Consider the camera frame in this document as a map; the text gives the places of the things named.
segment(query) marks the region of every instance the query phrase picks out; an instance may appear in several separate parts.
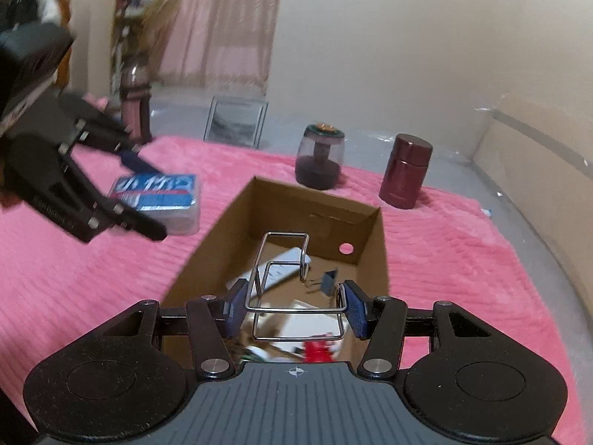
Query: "transparent jar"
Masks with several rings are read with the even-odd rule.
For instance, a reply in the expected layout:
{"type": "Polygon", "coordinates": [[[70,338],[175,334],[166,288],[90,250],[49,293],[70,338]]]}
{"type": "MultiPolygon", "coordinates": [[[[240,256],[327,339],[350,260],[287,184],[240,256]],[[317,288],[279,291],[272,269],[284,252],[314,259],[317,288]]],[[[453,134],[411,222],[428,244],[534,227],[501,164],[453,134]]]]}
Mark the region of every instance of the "transparent jar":
{"type": "Polygon", "coordinates": [[[309,125],[296,156],[296,181],[318,190],[336,187],[342,171],[344,148],[342,130],[322,123],[309,125]]]}

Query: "pink blanket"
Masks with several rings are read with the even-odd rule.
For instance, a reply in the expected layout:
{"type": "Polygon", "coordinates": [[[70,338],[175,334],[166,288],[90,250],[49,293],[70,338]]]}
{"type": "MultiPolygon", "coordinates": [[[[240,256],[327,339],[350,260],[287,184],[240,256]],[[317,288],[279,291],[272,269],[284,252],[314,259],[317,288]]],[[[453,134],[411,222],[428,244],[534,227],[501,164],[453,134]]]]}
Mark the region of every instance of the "pink blanket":
{"type": "MultiPolygon", "coordinates": [[[[103,233],[83,245],[22,205],[0,215],[0,386],[26,413],[21,393],[39,361],[133,303],[162,299],[184,262],[253,175],[294,182],[294,159],[182,138],[159,138],[142,155],[167,172],[203,182],[201,229],[152,243],[103,233]]],[[[126,170],[118,160],[79,149],[75,157],[104,192],[126,170]]],[[[465,197],[425,188],[416,209],[377,196],[381,176],[345,169],[339,196],[381,206],[391,295],[415,308],[451,300],[556,366],[569,399],[554,437],[584,445],[570,362],[554,321],[511,245],[465,197]]],[[[410,341],[402,365],[425,352],[410,341]]]]}

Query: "ribbed gray surface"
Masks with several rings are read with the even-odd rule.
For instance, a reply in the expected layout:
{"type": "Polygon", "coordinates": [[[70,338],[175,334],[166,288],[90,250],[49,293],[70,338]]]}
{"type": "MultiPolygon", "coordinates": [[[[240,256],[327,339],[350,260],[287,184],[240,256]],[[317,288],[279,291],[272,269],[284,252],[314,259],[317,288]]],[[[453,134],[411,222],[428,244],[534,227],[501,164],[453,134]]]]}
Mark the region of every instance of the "ribbed gray surface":
{"type": "MultiPolygon", "coordinates": [[[[41,445],[57,445],[51,438],[41,445]]],[[[130,445],[453,445],[416,420],[386,383],[345,363],[248,363],[201,385],[175,419],[130,445]]],[[[538,445],[552,444],[538,441],[538,445]]]]}

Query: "curtain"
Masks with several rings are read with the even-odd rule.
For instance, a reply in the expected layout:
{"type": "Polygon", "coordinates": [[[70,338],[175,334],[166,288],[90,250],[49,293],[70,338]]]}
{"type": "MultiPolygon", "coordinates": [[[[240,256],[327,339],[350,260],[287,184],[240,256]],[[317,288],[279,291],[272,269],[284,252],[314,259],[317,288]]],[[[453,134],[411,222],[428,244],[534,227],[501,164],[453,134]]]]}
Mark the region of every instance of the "curtain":
{"type": "Polygon", "coordinates": [[[152,68],[168,85],[253,87],[268,82],[278,0],[182,0],[152,68]]]}

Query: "silver bolt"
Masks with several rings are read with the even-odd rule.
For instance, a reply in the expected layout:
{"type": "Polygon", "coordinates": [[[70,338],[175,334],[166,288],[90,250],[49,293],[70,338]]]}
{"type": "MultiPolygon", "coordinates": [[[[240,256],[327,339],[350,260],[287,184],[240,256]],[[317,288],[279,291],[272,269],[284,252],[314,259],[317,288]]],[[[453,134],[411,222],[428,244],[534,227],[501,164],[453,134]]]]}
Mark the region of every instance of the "silver bolt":
{"type": "Polygon", "coordinates": [[[99,222],[99,220],[97,218],[90,218],[88,220],[88,226],[91,229],[98,229],[99,228],[99,224],[101,224],[101,223],[99,222]]]}
{"type": "Polygon", "coordinates": [[[228,364],[226,360],[220,358],[207,359],[200,365],[202,371],[205,371],[206,373],[210,373],[213,375],[219,375],[220,373],[224,373],[230,367],[231,366],[228,364]]]}
{"type": "Polygon", "coordinates": [[[362,367],[369,373],[387,373],[391,369],[391,363],[386,359],[367,359],[362,367]]]}

